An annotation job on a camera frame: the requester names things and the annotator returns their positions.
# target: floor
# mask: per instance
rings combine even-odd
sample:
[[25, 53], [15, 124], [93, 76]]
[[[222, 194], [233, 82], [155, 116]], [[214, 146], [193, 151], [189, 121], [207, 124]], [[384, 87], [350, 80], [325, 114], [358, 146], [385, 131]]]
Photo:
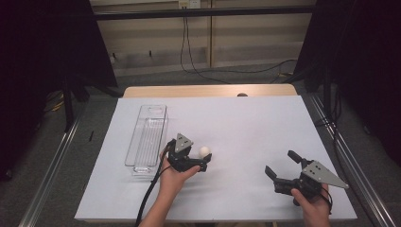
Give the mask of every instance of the floor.
[[[172, 85], [172, 84], [218, 84], [220, 79], [229, 83], [271, 83], [280, 82], [285, 76], [278, 75], [278, 68], [264, 71], [271, 65], [231, 66], [221, 68], [221, 72], [204, 72], [203, 77], [197, 74], [188, 74], [183, 71], [136, 75], [120, 77], [119, 89], [128, 86]], [[281, 73], [291, 72], [293, 64], [281, 68]], [[248, 71], [249, 73], [233, 73], [230, 71]], [[312, 120], [319, 121], [322, 117], [316, 111], [312, 96], [322, 97], [323, 90], [308, 94], [302, 81], [293, 84], [297, 92], [303, 96]], [[68, 152], [60, 160], [61, 164], [54, 172], [56, 180], [49, 185], [51, 191], [45, 195], [46, 201], [39, 207], [41, 214], [33, 222], [36, 226], [131, 226], [127, 223], [118, 224], [88, 224], [74, 220], [78, 202], [83, 193], [85, 184], [89, 180], [93, 164], [101, 148], [102, 141], [110, 119], [116, 98], [106, 96], [98, 90], [88, 87], [91, 98], [87, 103], [74, 101], [75, 110], [82, 111], [79, 126], [74, 139], [69, 145]], [[57, 99], [47, 103], [47, 108], [57, 104]], [[374, 135], [366, 133], [365, 125], [348, 106], [346, 99], [341, 103], [342, 115], [338, 121], [338, 129], [346, 146], [352, 151], [357, 164], [363, 170], [362, 177], [366, 177], [367, 184], [371, 185], [374, 193], [389, 211], [393, 223], [401, 224], [401, 168], [397, 166], [385, 153]], [[0, 183], [0, 226], [17, 226], [25, 217], [30, 202], [44, 180], [49, 166], [61, 144], [64, 133], [65, 114], [63, 106], [57, 111], [49, 111], [44, 115], [41, 126], [30, 140], [29, 149], [13, 169], [13, 178], [8, 182]], [[338, 158], [333, 147], [327, 127], [317, 127], [326, 149], [339, 175], [347, 179], [353, 190], [347, 190], [351, 203], [357, 212], [358, 219], [332, 222], [333, 226], [386, 226], [378, 221], [371, 209], [372, 204], [367, 200], [365, 192], [359, 189], [359, 182], [353, 171], [347, 166], [344, 159]], [[301, 221], [278, 223], [278, 226], [303, 226]]]

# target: metal rail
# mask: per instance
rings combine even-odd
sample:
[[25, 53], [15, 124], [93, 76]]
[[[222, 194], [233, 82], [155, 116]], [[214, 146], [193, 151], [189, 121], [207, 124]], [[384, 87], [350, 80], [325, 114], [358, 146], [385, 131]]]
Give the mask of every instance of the metal rail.
[[[324, 123], [329, 123], [326, 120], [326, 115], [324, 113], [321, 100], [317, 97], [317, 95], [312, 96], [311, 99], [313, 105], [315, 106], [319, 116], [323, 119]], [[330, 133], [331, 137], [334, 139], [335, 127], [333, 127], [331, 124], [327, 124], [326, 129]], [[359, 164], [357, 163], [357, 160], [354, 157], [352, 151], [348, 148], [347, 144], [345, 143], [339, 132], [336, 132], [336, 143], [342, 159], [344, 160], [345, 164], [347, 164], [349, 170], [351, 171], [351, 174], [353, 175], [355, 181], [357, 182], [357, 185], [359, 186], [359, 189], [361, 190], [366, 201], [372, 208], [372, 211], [374, 212], [375, 217], [380, 223], [380, 226], [396, 226], [385, 203], [382, 199], [380, 199], [377, 192], [372, 187], [368, 178], [365, 176]]]
[[290, 6], [268, 8], [222, 8], [222, 9], [165, 9], [147, 11], [110, 11], [94, 14], [58, 14], [49, 15], [49, 18], [68, 20], [130, 20], [174, 17], [204, 17], [204, 16], [236, 16], [262, 14], [294, 14], [294, 13], [336, 13], [339, 6]]
[[60, 169], [62, 159], [67, 152], [71, 141], [74, 138], [75, 132], [77, 131], [78, 124], [80, 119], [83, 116], [84, 110], [86, 107], [86, 103], [79, 105], [77, 118], [75, 119], [73, 125], [70, 130], [64, 133], [63, 138], [61, 139], [61, 143], [56, 151], [56, 154], [44, 175], [44, 179], [41, 182], [38, 190], [35, 193], [35, 196], [31, 203], [29, 204], [24, 216], [19, 224], [19, 227], [33, 227], [38, 220], [39, 215], [41, 214], [42, 208], [44, 207], [44, 203], [47, 199], [47, 196], [50, 193], [51, 186], [56, 179], [57, 173]]

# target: ping pong ball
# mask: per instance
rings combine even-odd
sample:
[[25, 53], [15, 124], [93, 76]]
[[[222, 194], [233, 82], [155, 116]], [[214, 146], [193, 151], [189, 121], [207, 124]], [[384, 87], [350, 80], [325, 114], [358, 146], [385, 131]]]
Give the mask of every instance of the ping pong ball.
[[204, 158], [208, 154], [210, 154], [210, 149], [208, 147], [201, 147], [200, 148], [200, 158]]

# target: transparent tray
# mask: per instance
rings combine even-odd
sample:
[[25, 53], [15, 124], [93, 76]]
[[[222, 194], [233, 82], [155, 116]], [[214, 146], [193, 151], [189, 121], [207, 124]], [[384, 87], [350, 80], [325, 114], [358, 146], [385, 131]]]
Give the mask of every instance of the transparent tray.
[[166, 105], [144, 105], [136, 121], [125, 165], [135, 176], [154, 176], [167, 130]]

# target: white tabletop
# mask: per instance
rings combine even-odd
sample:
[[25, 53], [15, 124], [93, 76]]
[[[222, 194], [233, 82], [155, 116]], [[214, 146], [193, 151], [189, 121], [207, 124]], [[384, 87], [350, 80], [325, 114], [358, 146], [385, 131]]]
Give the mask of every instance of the white tabletop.
[[[295, 179], [300, 165], [288, 156], [296, 151], [321, 162], [335, 174], [322, 140], [300, 96], [121, 98], [80, 202], [76, 219], [134, 221], [149, 182], [138, 182], [124, 165], [141, 105], [165, 104], [167, 139], [180, 132], [212, 150], [206, 172], [189, 179], [174, 201], [167, 220], [280, 221], [302, 219], [292, 197], [274, 193], [266, 176], [270, 166], [279, 178]], [[158, 184], [145, 213], [156, 199]], [[344, 191], [330, 187], [331, 219], [357, 218]]]

